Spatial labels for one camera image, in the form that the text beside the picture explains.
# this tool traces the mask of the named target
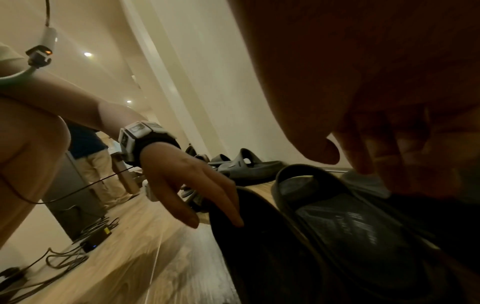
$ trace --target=cable connector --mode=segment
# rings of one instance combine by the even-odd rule
[[[56,40],[57,31],[45,27],[40,44],[25,52],[28,55],[28,65],[37,69],[49,65],[52,62],[49,57],[54,53]]]

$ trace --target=wooden floor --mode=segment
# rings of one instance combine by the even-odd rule
[[[250,188],[273,203],[271,184]],[[119,217],[119,226],[90,258],[22,304],[240,303],[210,226],[202,224],[209,222],[207,215],[194,230],[141,195],[108,216]],[[468,290],[469,303],[480,303],[480,280],[452,265]],[[44,268],[31,282],[56,273]]]

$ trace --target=forearm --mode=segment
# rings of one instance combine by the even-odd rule
[[[0,76],[11,75],[25,68],[25,60],[22,59],[2,62]],[[0,88],[0,94],[103,131],[114,139],[119,137],[120,128],[145,119],[128,107],[102,100],[42,70],[23,83]]]

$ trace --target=finger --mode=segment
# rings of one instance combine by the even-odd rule
[[[199,217],[165,181],[160,178],[155,181],[149,181],[149,186],[165,209],[167,209],[174,218],[192,228],[199,226]]]
[[[203,172],[190,174],[185,183],[195,189],[201,196],[211,200],[225,215],[230,219],[233,225],[236,227],[243,227],[244,221],[240,217],[240,213],[235,208],[234,202],[232,202],[227,193],[211,180]]]
[[[360,174],[372,174],[375,172],[369,153],[350,115],[344,117],[337,129],[333,132],[333,135],[355,171]]]
[[[235,185],[235,182],[223,174],[216,172],[210,167],[205,167],[203,171],[206,176],[208,176],[213,182],[215,182],[225,191],[237,211],[240,211],[239,194],[237,193],[237,186]]]
[[[437,168],[459,168],[480,155],[480,105],[461,100],[435,101],[428,105],[431,136],[423,155]]]
[[[358,132],[375,171],[394,193],[411,193],[408,175],[391,126],[383,112],[354,114]]]
[[[452,169],[436,169],[419,157],[429,137],[424,105],[411,105],[386,111],[393,130],[412,192],[444,197],[459,186],[458,173]]]

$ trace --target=power adapter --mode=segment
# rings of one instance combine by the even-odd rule
[[[105,224],[97,231],[93,232],[85,241],[80,243],[80,246],[85,253],[90,252],[97,248],[107,237],[112,234],[108,226]]]

